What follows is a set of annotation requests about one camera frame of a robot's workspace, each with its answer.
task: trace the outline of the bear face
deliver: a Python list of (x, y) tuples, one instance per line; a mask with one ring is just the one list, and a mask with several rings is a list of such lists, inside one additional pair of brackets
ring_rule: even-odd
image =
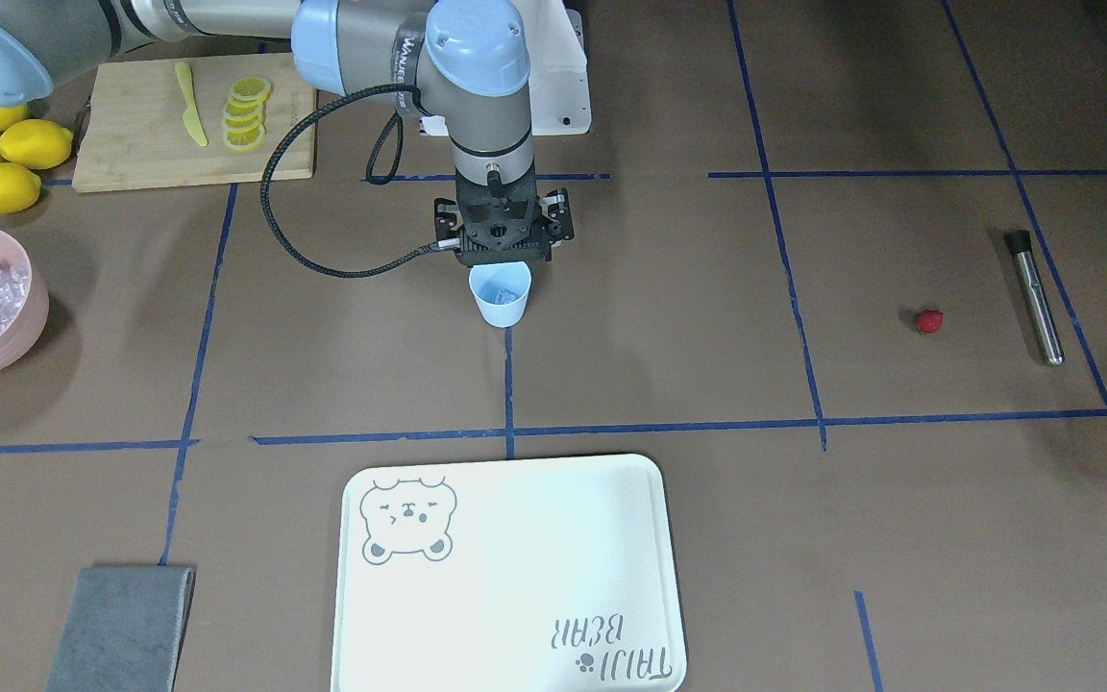
[(443, 481), (401, 481), (385, 487), (375, 484), (361, 496), (366, 531), (361, 555), (371, 565), (382, 565), (396, 552), (444, 559), (452, 551), (448, 527), (455, 505), (455, 492)]

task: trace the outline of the white tray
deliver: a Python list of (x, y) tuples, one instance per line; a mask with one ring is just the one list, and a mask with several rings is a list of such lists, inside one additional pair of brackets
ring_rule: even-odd
[(664, 484), (645, 456), (364, 469), (341, 517), (332, 692), (685, 679)]

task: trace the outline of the black cap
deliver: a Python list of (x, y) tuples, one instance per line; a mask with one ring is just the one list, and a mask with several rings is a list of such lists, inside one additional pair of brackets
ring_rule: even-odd
[(1011, 256), (1032, 251), (1032, 234), (1026, 230), (1012, 230), (1006, 234), (1005, 239)]

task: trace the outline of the knife handle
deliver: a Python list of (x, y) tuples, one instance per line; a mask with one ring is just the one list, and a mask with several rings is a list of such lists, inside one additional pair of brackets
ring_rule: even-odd
[(190, 64), (186, 61), (178, 61), (173, 65), (173, 71), (177, 73), (177, 84), (182, 87), (182, 97), (186, 99), (188, 105), (194, 104), (194, 79), (190, 76)]

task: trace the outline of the red berry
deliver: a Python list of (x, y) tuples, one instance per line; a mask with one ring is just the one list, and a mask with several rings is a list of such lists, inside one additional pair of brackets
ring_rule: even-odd
[(917, 316), (917, 331), (921, 333), (934, 333), (942, 329), (942, 312), (937, 310), (922, 310)]

